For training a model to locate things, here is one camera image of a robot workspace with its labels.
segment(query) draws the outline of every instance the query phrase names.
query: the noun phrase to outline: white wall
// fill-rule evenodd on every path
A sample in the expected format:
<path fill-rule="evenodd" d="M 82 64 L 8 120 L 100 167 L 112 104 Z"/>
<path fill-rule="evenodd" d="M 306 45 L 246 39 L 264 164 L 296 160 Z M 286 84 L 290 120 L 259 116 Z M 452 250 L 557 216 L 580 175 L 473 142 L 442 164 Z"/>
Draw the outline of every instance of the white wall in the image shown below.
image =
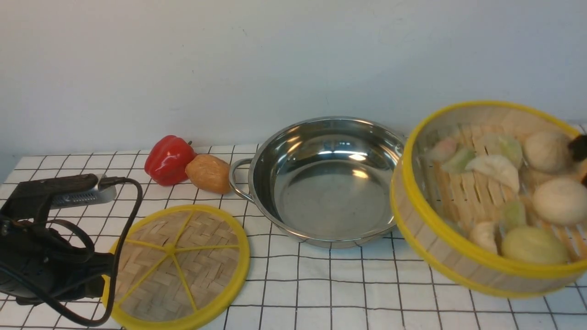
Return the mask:
<path fill-rule="evenodd" d="M 409 130 L 478 98 L 587 119 L 585 17 L 585 0 L 2 0 L 0 151 L 262 142 L 324 115 Z"/>

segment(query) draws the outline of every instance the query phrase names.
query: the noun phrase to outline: woven bamboo lid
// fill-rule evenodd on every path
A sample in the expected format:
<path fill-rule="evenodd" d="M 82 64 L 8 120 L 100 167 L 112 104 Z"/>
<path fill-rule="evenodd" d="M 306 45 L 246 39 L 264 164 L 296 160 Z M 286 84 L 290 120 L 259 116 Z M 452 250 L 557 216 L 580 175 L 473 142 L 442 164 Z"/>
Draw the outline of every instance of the woven bamboo lid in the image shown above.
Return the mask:
<path fill-rule="evenodd" d="M 187 205 L 154 213 L 124 242 L 112 317 L 127 329 L 199 328 L 236 298 L 249 257 L 247 235 L 222 210 Z"/>

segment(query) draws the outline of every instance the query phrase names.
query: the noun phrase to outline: black object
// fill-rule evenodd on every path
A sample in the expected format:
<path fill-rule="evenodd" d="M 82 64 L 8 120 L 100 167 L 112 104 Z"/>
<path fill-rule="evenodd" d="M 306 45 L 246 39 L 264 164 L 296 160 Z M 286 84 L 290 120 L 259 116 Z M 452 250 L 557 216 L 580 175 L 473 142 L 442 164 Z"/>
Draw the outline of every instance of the black object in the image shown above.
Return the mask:
<path fill-rule="evenodd" d="M 122 183 L 137 187 L 137 200 L 114 254 L 95 252 L 93 241 L 78 226 L 65 220 L 48 220 L 56 196 L 82 193 L 96 185 L 108 188 Z M 100 180 L 94 174 L 82 174 L 19 183 L 0 209 L 0 292 L 15 296 L 21 305 L 45 302 L 83 326 L 104 324 L 112 313 L 122 242 L 139 210 L 142 196 L 142 186 L 124 177 Z M 55 229 L 47 228 L 51 223 L 70 230 L 85 247 L 72 246 Z M 100 319 L 82 318 L 59 303 L 101 297 L 102 275 L 110 277 L 111 286 L 106 312 Z"/>
<path fill-rule="evenodd" d="M 569 143 L 569 150 L 574 162 L 581 162 L 587 159 L 587 135 L 579 135 Z M 587 187 L 587 174 L 581 180 L 581 183 Z"/>

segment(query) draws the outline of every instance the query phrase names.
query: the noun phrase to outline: pot handle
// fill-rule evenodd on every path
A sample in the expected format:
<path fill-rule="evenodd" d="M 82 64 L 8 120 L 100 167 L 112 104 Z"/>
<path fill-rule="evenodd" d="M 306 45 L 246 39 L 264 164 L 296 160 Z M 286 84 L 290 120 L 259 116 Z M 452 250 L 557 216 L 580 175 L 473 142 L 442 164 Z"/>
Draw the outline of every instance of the pot handle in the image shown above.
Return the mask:
<path fill-rule="evenodd" d="M 232 190 L 234 190 L 235 194 L 237 194 L 242 199 L 248 200 L 251 203 L 255 204 L 255 201 L 253 200 L 251 195 L 245 193 L 244 191 L 240 190 L 237 187 L 237 179 L 235 177 L 237 168 L 239 168 L 243 165 L 246 165 L 246 164 L 251 164 L 252 160 L 253 160 L 252 158 L 245 158 L 245 159 L 239 159 L 239 160 L 235 161 L 230 166 L 230 172 L 228 173 L 228 183 L 230 184 L 230 187 L 232 188 Z"/>

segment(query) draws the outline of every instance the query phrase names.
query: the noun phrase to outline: stainless steel pot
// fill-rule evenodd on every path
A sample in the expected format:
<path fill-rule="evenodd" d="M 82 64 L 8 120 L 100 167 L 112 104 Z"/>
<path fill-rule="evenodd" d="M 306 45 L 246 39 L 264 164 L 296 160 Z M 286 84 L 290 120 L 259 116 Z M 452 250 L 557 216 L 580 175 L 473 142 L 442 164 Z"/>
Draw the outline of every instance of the stainless steel pot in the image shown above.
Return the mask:
<path fill-rule="evenodd" d="M 282 129 L 251 159 L 234 162 L 232 189 L 277 227 L 307 243 L 345 248 L 391 231 L 393 170 L 405 138 L 352 117 L 322 117 Z M 249 194 L 235 182 L 250 164 Z"/>

